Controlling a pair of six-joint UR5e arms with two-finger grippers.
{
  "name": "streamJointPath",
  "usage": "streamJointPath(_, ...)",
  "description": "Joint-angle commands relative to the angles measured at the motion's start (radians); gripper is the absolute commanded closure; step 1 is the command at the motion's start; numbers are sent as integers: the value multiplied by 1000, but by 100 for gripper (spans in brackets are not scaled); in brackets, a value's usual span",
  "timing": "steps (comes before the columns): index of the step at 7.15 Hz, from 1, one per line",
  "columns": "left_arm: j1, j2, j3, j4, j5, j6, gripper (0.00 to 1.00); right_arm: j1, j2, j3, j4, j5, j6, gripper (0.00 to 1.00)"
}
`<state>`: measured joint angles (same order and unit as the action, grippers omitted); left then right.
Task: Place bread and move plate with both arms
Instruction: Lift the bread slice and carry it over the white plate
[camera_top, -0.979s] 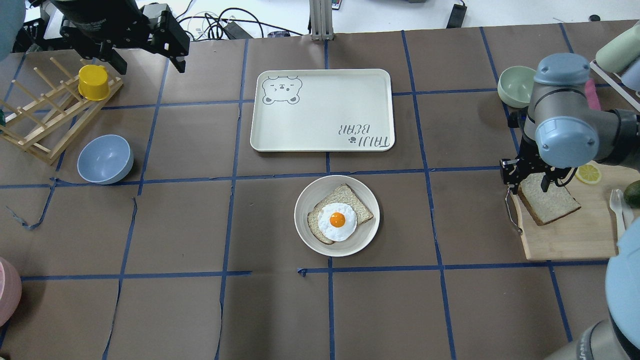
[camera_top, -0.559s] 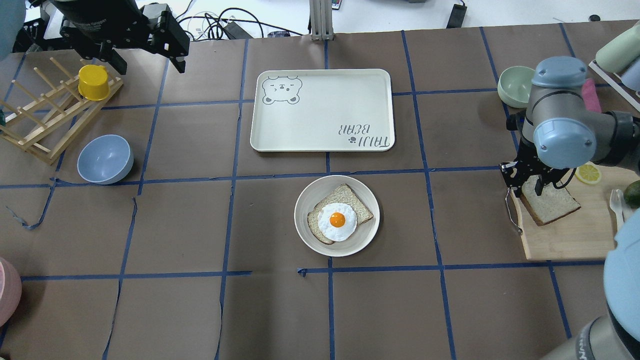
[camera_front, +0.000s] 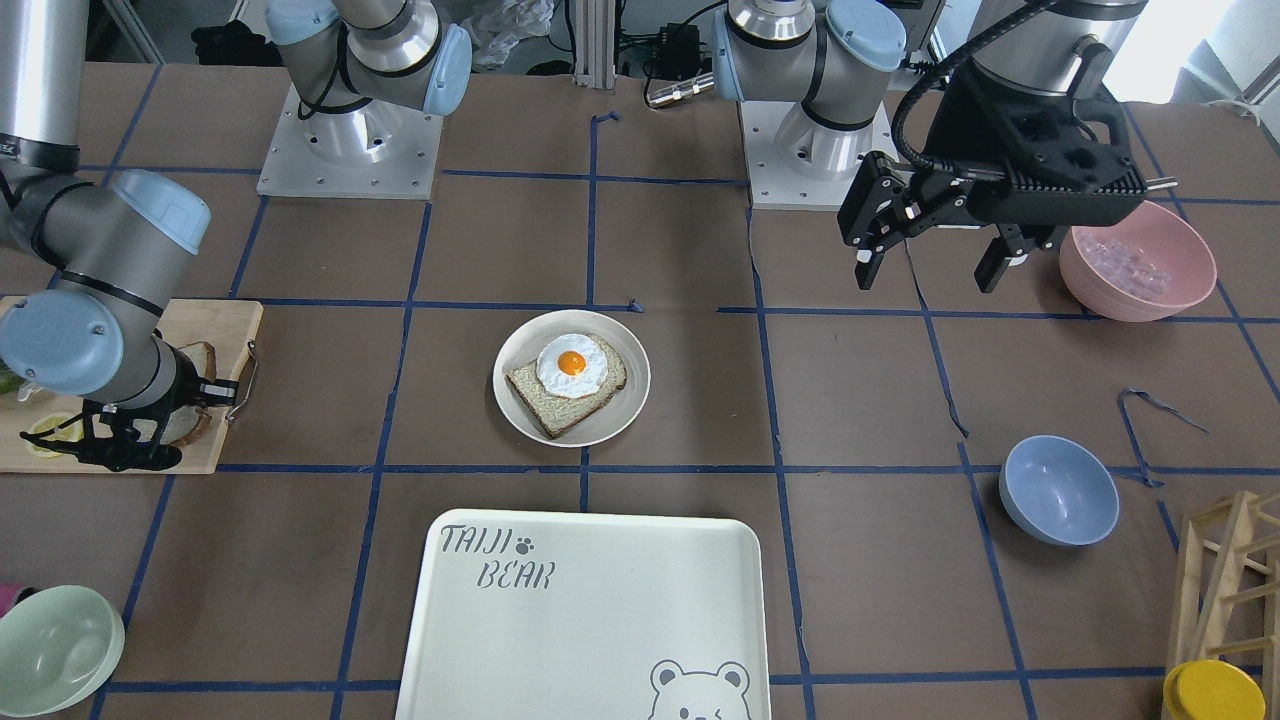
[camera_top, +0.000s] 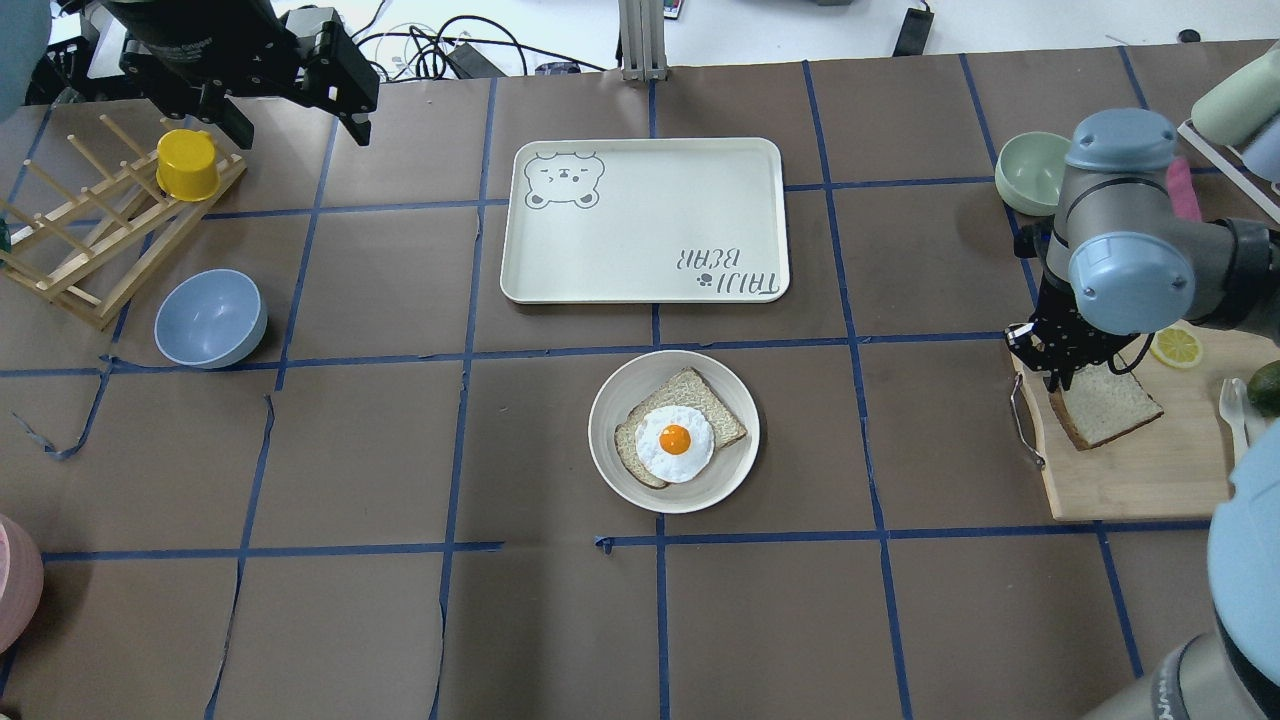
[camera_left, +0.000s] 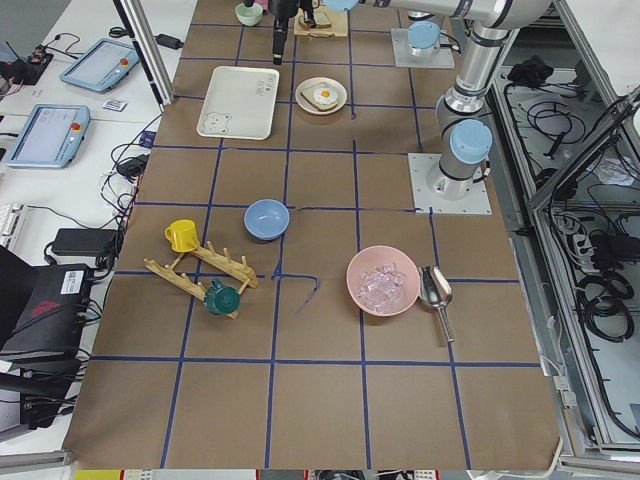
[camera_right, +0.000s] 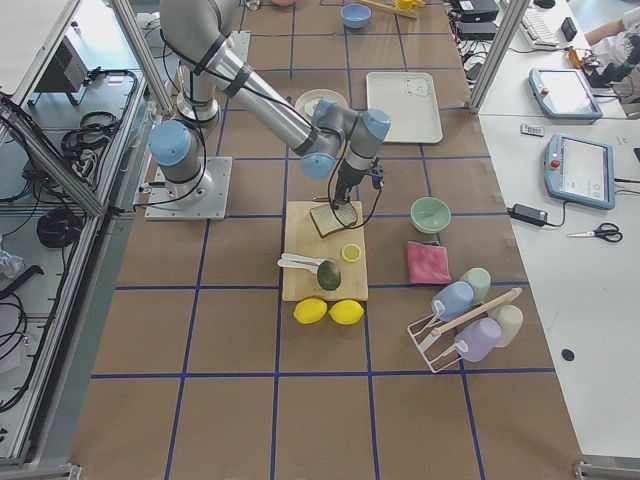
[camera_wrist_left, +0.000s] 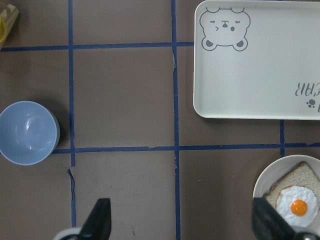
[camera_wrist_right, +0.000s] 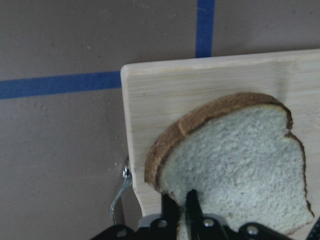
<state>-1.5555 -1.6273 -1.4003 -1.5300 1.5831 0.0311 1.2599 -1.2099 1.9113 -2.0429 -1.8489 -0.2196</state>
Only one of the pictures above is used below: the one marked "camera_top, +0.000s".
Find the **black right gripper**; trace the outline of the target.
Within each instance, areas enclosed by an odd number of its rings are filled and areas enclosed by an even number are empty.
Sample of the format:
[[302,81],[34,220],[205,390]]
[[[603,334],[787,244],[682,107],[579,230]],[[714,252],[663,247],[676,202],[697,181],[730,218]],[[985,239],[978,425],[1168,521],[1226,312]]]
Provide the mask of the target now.
[[1076,306],[1069,284],[1050,272],[1039,274],[1036,307],[1029,319],[1005,329],[1012,356],[1033,372],[1046,374],[1048,393],[1069,391],[1076,373],[1105,365],[1114,375],[1132,374],[1148,352],[1156,332],[1134,357],[1120,354],[1138,340],[1137,333],[1112,334],[1089,324]]

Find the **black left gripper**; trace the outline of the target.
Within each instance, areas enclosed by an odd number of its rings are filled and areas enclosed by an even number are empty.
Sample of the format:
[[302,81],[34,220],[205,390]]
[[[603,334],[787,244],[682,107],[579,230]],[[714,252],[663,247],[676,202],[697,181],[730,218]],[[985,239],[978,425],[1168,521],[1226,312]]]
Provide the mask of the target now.
[[165,111],[192,111],[238,149],[252,122],[225,96],[285,97],[335,111],[360,147],[371,143],[379,81],[334,6],[278,12],[270,1],[63,1],[63,15],[99,32],[90,77],[128,81]]

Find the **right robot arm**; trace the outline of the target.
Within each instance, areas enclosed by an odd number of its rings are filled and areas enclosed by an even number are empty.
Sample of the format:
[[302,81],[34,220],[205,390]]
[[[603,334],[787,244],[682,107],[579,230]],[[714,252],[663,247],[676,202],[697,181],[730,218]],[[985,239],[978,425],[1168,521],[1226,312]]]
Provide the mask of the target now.
[[[1119,108],[1082,120],[1065,154],[1036,310],[1007,346],[1050,389],[1175,322],[1277,338],[1277,232],[1261,222],[1189,222],[1166,173],[1176,131]],[[1279,682],[1277,427],[1235,461],[1211,518],[1215,626],[1091,712],[1093,719],[1275,719]]]

